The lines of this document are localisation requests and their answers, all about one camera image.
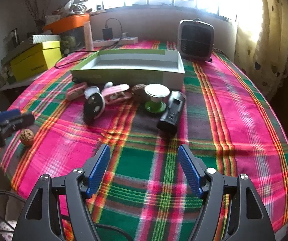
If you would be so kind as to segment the yellow shoe box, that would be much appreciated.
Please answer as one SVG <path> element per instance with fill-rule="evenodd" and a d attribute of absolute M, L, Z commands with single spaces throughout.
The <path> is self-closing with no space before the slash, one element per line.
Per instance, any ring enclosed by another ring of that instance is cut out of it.
<path fill-rule="evenodd" d="M 17 82 L 26 80 L 54 67 L 62 58 L 59 41 L 45 41 L 11 60 L 11 71 Z"/>

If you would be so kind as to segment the yellow heart pattern curtain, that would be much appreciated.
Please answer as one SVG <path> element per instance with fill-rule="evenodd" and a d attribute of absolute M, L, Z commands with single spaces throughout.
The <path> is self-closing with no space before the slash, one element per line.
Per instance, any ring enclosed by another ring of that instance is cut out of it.
<path fill-rule="evenodd" d="M 238 0 L 235 64 L 271 100 L 288 77 L 288 0 Z"/>

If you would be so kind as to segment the green white suction stand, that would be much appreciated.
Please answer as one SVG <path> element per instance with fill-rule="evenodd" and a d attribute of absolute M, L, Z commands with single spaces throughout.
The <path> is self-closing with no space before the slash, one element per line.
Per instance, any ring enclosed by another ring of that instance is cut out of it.
<path fill-rule="evenodd" d="M 165 111 L 166 104 L 164 99 L 170 94 L 169 89 L 162 84 L 149 84 L 145 87 L 145 93 L 150 98 L 145 103 L 145 109 L 154 114 Z"/>

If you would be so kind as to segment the pink clip holder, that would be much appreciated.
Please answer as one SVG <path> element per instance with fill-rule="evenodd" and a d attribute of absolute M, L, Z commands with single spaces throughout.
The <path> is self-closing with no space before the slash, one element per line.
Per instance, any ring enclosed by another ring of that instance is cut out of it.
<path fill-rule="evenodd" d="M 87 88 L 86 82 L 73 85 L 66 91 L 66 100 L 73 101 L 81 96 L 84 96 L 84 91 L 86 88 Z"/>

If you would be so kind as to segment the striped white box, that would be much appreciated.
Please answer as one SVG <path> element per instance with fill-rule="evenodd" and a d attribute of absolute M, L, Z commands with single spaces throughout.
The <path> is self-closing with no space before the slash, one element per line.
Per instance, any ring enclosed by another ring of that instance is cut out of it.
<path fill-rule="evenodd" d="M 36 34 L 29 38 L 31 44 L 39 44 L 48 41 L 60 41 L 61 37 L 59 35 L 53 34 Z"/>

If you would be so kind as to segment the dried branches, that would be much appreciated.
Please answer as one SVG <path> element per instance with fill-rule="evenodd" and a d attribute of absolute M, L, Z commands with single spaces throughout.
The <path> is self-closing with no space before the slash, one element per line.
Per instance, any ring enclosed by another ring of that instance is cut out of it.
<path fill-rule="evenodd" d="M 48 0 L 23 0 L 36 27 L 45 24 L 45 14 L 48 9 Z"/>

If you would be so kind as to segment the plaid pink green tablecloth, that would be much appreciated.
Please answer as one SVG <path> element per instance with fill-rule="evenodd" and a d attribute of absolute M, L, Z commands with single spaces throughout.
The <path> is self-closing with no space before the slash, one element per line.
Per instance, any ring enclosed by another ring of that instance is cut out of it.
<path fill-rule="evenodd" d="M 186 183 L 178 162 L 181 144 L 207 166 L 228 176 L 247 174 L 271 219 L 277 239 L 288 227 L 288 141 L 267 100 L 243 71 L 215 53 L 210 63 L 184 61 L 186 104 L 177 135 L 164 138 L 159 117 L 132 100 L 105 108 L 87 125 L 82 98 L 65 99 L 73 53 L 59 68 L 34 81 L 12 108 L 35 115 L 35 141 L 25 147 L 19 134 L 0 149 L 0 168 L 11 187 L 27 197 L 42 174 L 68 174 L 101 144 L 111 161 L 98 193 L 88 201 L 95 222 L 115 225 L 134 240 L 187 240 L 201 201 Z"/>

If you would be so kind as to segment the pink oblong case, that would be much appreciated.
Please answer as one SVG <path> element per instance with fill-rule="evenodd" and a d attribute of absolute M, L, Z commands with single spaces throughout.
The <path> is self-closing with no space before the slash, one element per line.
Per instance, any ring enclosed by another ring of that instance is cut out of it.
<path fill-rule="evenodd" d="M 129 90 L 128 84 L 115 85 L 102 90 L 101 94 L 107 105 L 116 104 L 132 98 L 132 93 Z"/>

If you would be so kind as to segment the walnut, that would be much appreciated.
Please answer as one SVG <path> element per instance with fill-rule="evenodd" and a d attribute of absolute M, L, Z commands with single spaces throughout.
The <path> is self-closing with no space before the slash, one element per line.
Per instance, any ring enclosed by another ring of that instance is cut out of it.
<path fill-rule="evenodd" d="M 134 85 L 131 89 L 132 98 L 138 103 L 145 103 L 149 100 L 149 96 L 145 92 L 145 84 Z"/>
<path fill-rule="evenodd" d="M 23 129 L 20 133 L 20 142 L 24 145 L 24 146 L 32 146 L 34 143 L 34 133 L 32 130 L 26 128 Z"/>

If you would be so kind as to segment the black round key fob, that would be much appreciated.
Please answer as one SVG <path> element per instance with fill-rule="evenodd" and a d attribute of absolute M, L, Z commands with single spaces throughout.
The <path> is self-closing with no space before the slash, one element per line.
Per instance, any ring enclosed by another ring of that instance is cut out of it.
<path fill-rule="evenodd" d="M 105 100 L 102 94 L 93 93 L 84 103 L 84 122 L 91 124 L 95 119 L 98 119 L 105 110 Z"/>

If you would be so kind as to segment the black rectangular battery case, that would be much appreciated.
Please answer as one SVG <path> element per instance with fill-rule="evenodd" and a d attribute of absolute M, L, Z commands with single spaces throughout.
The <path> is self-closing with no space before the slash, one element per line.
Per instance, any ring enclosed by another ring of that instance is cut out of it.
<path fill-rule="evenodd" d="M 180 91 L 172 91 L 165 112 L 158 121 L 157 128 L 169 135 L 175 136 L 185 106 L 186 97 Z"/>

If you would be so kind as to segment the pink cosmetic tube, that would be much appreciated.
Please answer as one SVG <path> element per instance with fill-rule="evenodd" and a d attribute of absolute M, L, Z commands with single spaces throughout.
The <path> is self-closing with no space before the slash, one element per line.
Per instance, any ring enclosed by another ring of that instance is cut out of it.
<path fill-rule="evenodd" d="M 84 26 L 84 38 L 85 38 L 85 47 L 87 51 L 94 51 L 92 31 L 90 22 L 85 22 Z"/>

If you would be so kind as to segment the grey black space heater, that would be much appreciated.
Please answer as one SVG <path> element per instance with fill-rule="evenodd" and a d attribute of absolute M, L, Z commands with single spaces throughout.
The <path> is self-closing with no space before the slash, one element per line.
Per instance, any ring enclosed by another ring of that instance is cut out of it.
<path fill-rule="evenodd" d="M 181 20 L 178 26 L 177 50 L 183 58 L 212 61 L 214 27 L 200 20 Z"/>

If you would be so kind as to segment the white green cardboard tray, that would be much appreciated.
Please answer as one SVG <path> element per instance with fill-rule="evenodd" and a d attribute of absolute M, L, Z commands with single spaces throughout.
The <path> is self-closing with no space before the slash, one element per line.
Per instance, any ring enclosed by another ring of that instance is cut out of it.
<path fill-rule="evenodd" d="M 181 90 L 185 69 L 178 51 L 116 49 L 96 52 L 71 69 L 74 79 L 88 84 L 162 84 Z"/>

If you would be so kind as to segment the white power strip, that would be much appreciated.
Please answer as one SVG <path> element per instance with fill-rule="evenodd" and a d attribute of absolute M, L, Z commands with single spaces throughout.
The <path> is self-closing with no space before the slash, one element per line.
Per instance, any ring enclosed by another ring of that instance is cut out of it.
<path fill-rule="evenodd" d="M 94 47 L 105 47 L 112 45 L 133 45 L 138 43 L 138 37 L 126 37 L 126 38 L 117 38 L 111 40 L 94 40 Z"/>

